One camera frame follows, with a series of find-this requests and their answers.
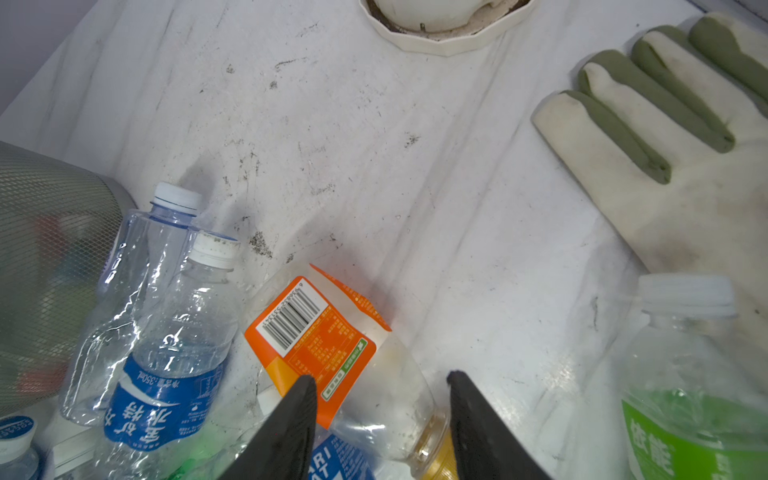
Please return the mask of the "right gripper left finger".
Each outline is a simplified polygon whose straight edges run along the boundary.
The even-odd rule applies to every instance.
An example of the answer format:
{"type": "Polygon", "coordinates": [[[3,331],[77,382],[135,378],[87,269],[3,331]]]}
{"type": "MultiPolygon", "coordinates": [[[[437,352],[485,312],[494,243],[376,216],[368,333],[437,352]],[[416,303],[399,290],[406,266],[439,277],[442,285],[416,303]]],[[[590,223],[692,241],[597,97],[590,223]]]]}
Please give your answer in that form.
{"type": "Polygon", "coordinates": [[[315,380],[299,377],[288,392],[270,386],[257,396],[264,421],[223,479],[307,479],[315,439],[315,380]]]}

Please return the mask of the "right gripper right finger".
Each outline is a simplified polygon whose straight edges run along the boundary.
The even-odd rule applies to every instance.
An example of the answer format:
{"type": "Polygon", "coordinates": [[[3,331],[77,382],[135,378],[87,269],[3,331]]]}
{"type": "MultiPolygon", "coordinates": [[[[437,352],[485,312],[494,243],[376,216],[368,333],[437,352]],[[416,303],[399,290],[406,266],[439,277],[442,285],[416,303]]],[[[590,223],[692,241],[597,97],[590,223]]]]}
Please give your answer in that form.
{"type": "Polygon", "coordinates": [[[470,377],[454,370],[450,428],[460,479],[547,479],[470,377]]]}

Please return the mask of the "orange label yellow cap bottle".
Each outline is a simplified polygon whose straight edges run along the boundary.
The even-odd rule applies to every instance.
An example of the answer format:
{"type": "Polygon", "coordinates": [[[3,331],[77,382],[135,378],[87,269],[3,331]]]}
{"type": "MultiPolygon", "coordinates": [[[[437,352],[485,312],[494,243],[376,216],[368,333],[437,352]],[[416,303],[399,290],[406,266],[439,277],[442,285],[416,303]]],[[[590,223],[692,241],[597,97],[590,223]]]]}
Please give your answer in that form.
{"type": "Polygon", "coordinates": [[[245,310],[244,337],[280,394],[308,375],[319,426],[415,479],[455,479],[450,415],[373,304],[310,263],[270,278],[245,310]]]}

